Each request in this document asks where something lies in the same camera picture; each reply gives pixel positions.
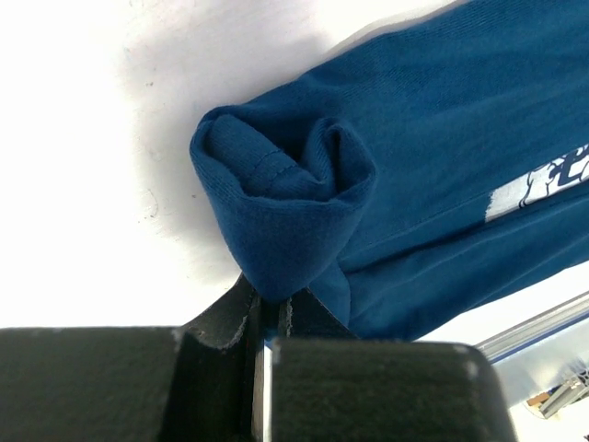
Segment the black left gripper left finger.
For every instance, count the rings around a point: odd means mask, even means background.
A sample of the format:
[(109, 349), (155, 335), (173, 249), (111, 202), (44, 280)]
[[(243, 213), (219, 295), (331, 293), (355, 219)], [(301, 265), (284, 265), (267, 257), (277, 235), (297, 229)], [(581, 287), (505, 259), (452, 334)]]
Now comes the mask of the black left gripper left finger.
[(258, 441), (260, 300), (245, 279), (179, 327), (4, 328), (5, 441)]

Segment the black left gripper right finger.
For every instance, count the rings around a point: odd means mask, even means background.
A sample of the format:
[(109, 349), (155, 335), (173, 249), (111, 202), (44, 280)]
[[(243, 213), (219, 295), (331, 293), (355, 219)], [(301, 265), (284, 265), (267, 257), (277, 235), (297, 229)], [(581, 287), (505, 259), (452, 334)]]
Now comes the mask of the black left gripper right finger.
[(361, 340), (308, 290), (269, 308), (274, 441), (514, 441), (498, 376), (463, 343)]

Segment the blue Mickey Mouse t-shirt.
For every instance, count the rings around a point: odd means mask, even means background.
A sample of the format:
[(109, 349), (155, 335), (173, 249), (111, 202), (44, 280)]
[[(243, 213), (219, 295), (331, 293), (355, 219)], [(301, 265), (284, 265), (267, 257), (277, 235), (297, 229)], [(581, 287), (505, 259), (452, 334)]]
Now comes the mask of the blue Mickey Mouse t-shirt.
[(414, 340), (588, 259), (588, 5), (470, 1), (207, 112), (190, 155), (270, 303)]

